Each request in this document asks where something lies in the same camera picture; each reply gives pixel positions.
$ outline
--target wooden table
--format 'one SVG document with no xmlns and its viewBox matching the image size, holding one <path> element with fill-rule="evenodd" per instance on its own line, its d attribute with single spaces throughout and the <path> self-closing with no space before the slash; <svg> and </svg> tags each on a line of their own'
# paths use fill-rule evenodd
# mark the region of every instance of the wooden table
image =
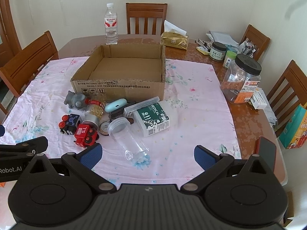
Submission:
<svg viewBox="0 0 307 230">
<path fill-rule="evenodd" d="M 143 43 L 159 44 L 158 35 L 119 35 L 119 43 Z M 196 50 L 196 44 L 192 40 L 188 45 L 188 50 L 181 50 L 172 47 L 166 47 L 166 58 L 186 60 L 211 64 L 220 82 L 223 81 L 226 69 L 221 62 L 213 61 L 209 56 L 201 54 Z M 105 44 L 105 36 L 89 36 L 76 38 L 69 41 L 62 47 L 56 56 L 52 59 L 62 59 L 67 57 L 89 56 L 93 50 Z M 233 121 L 242 159 L 247 159 L 254 152 L 256 140 L 264 136 L 276 143 L 276 136 L 269 125 L 269 122 L 263 110 L 253 110 L 248 104 L 228 103 Z M 280 151 L 277 151 L 274 173 L 278 180 L 283 184 L 287 180 L 286 171 L 283 166 L 283 159 Z"/>
</svg>

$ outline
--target water bottle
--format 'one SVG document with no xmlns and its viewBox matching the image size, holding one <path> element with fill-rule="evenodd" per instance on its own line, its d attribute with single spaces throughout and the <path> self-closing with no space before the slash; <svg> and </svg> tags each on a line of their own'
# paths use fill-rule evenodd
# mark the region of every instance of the water bottle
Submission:
<svg viewBox="0 0 307 230">
<path fill-rule="evenodd" d="M 114 3 L 108 3 L 104 15 L 104 29 L 107 45 L 117 44 L 117 13 L 114 11 L 113 6 Z"/>
</svg>

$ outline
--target gray elephant toy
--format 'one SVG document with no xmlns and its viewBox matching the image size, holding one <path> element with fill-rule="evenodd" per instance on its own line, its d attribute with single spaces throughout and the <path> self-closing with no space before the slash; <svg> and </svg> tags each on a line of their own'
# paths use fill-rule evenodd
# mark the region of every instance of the gray elephant toy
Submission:
<svg viewBox="0 0 307 230">
<path fill-rule="evenodd" d="M 84 94 L 80 94 L 80 93 L 76 94 L 74 92 L 68 91 L 67 96 L 64 100 L 64 104 L 68 104 L 68 107 L 70 109 L 74 107 L 80 110 L 80 109 L 86 108 L 89 101 L 90 100 Z"/>
</svg>

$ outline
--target tin lid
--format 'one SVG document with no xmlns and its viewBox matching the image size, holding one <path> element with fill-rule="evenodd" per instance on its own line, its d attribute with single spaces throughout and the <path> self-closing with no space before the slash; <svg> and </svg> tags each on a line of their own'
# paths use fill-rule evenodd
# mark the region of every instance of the tin lid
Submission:
<svg viewBox="0 0 307 230">
<path fill-rule="evenodd" d="M 220 51 L 226 51 L 227 50 L 227 47 L 226 45 L 224 45 L 223 43 L 220 43 L 220 42 L 212 42 L 212 46 L 214 48 L 216 48 L 217 50 L 220 50 Z"/>
<path fill-rule="evenodd" d="M 99 132 L 104 135 L 108 136 L 108 126 L 110 124 L 110 120 L 104 120 L 100 125 L 99 125 Z"/>
<path fill-rule="evenodd" d="M 258 76 L 261 73 L 261 65 L 247 55 L 240 53 L 234 61 L 238 67 L 251 75 Z"/>
</svg>

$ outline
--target white box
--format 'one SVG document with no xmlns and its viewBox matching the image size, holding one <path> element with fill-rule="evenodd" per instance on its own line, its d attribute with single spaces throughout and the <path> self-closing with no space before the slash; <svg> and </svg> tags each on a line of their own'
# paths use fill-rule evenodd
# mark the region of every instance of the white box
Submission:
<svg viewBox="0 0 307 230">
<path fill-rule="evenodd" d="M 251 97 L 251 103 L 257 110 L 264 109 L 267 106 L 267 103 L 258 88 L 256 88 L 253 96 Z"/>
</svg>

